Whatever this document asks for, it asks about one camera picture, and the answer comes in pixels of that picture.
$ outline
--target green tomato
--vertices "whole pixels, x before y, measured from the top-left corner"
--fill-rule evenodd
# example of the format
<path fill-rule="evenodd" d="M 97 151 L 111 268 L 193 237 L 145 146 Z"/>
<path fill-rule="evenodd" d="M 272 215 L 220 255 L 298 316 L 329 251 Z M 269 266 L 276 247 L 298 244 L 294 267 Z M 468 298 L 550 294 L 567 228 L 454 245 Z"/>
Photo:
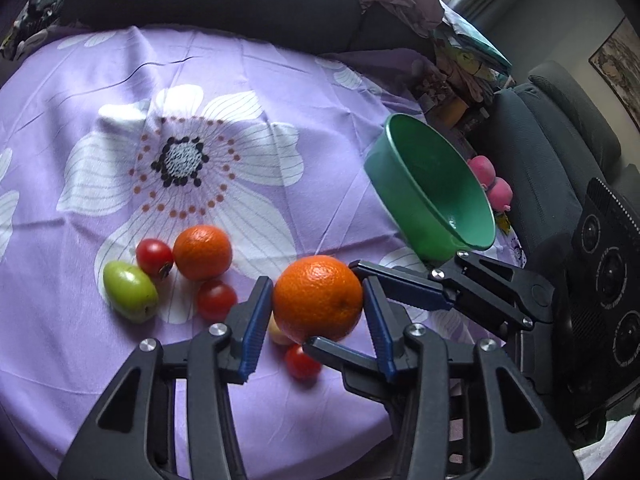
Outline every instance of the green tomato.
<path fill-rule="evenodd" d="M 109 262 L 102 274 L 104 290 L 119 314 L 143 323 L 158 310 L 158 291 L 151 279 L 135 265 Z"/>

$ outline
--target framed picture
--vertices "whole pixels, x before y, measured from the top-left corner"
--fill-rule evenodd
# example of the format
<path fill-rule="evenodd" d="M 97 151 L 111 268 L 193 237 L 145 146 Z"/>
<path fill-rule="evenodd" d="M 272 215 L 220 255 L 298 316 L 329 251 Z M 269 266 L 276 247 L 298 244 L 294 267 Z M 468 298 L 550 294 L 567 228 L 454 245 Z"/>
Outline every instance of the framed picture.
<path fill-rule="evenodd" d="M 624 18 L 589 58 L 640 130 L 640 38 Z"/>

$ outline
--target speaker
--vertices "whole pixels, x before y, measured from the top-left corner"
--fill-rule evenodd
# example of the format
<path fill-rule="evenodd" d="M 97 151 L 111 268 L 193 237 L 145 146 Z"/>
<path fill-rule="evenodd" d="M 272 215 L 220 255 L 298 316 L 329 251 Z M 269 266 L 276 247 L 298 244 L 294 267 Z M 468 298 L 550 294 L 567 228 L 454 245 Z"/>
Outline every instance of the speaker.
<path fill-rule="evenodd" d="M 631 209 L 597 178 L 588 185 L 572 246 L 566 266 L 572 355 L 562 357 L 559 369 L 579 420 L 640 383 L 640 229 Z"/>

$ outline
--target green bowl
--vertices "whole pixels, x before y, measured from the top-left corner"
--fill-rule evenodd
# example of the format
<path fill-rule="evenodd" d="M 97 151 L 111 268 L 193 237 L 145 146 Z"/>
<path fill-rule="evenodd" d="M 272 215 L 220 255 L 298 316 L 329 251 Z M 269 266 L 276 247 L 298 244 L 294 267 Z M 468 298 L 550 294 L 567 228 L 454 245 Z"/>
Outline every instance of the green bowl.
<path fill-rule="evenodd" d="M 364 168 L 421 259 L 443 262 L 494 243 L 494 213 L 480 183 L 456 149 L 418 119 L 391 115 Z"/>

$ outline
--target yellow fruit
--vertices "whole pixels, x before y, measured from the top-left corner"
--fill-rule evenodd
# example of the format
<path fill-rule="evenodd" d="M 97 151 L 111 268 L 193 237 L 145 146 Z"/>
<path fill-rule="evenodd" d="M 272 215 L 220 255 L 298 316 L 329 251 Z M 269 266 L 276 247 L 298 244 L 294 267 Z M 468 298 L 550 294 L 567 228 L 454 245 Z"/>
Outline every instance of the yellow fruit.
<path fill-rule="evenodd" d="M 273 313 L 271 314 L 271 318 L 269 320 L 269 326 L 267 327 L 267 332 L 269 332 L 269 338 L 274 343 L 276 343 L 276 345 L 281 345 L 281 346 L 293 345 L 293 341 L 289 339 L 286 335 L 284 335 L 282 333 L 282 330 L 280 330 L 276 325 L 276 320 L 273 319 Z"/>

